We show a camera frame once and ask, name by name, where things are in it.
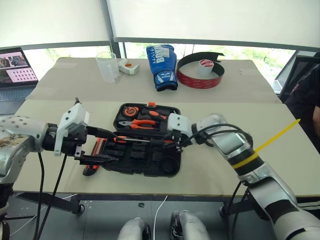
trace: boxing glove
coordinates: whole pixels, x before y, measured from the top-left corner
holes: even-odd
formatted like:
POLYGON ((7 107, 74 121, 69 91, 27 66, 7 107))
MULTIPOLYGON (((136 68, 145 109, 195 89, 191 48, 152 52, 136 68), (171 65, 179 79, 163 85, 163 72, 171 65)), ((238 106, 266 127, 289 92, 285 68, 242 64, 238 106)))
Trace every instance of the boxing glove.
POLYGON ((153 45, 146 48, 153 81, 158 92, 165 89, 177 90, 175 75, 177 55, 169 44, 153 45))

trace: white tape roll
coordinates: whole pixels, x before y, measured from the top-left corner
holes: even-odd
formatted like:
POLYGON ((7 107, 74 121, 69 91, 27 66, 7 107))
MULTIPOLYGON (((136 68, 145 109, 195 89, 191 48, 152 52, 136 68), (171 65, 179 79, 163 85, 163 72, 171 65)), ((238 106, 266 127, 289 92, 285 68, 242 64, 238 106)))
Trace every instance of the white tape roll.
POLYGON ((212 72, 214 62, 208 59, 202 59, 199 61, 197 73, 199 76, 206 77, 212 72))

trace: laptop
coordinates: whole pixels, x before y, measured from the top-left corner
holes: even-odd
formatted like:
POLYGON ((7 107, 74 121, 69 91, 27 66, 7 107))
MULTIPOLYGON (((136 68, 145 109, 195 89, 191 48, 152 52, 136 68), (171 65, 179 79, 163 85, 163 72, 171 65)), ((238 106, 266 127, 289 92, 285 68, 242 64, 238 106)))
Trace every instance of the laptop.
POLYGON ((15 114, 37 83, 20 47, 0 49, 0 115, 15 114))

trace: red tape roll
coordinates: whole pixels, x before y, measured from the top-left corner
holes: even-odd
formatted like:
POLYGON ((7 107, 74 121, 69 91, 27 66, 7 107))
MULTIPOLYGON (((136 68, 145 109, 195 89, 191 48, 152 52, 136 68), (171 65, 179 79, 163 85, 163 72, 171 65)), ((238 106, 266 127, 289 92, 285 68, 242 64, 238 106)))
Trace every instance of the red tape roll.
POLYGON ((225 73, 225 69, 220 64, 217 63, 217 62, 220 62, 217 60, 219 55, 223 55, 223 54, 217 53, 217 52, 197 52, 197 53, 193 53, 188 56, 185 56, 177 64, 176 77, 182 84, 194 89, 209 89, 217 86, 221 82, 221 79, 225 73), (198 79, 198 78, 187 76, 180 71, 180 68, 182 66, 191 62, 200 61, 202 59, 208 59, 214 62, 212 71, 215 72, 218 75, 218 77, 211 78, 211 79, 198 79))

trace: robot leg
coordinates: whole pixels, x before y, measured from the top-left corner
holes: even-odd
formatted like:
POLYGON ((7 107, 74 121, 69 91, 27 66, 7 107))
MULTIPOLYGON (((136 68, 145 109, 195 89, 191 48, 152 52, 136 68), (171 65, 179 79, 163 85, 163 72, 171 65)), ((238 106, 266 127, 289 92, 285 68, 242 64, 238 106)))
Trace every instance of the robot leg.
POLYGON ((188 211, 174 211, 171 216, 171 240, 211 240, 206 226, 188 211))
POLYGON ((117 240, 151 240, 150 227, 137 217, 123 225, 117 240))

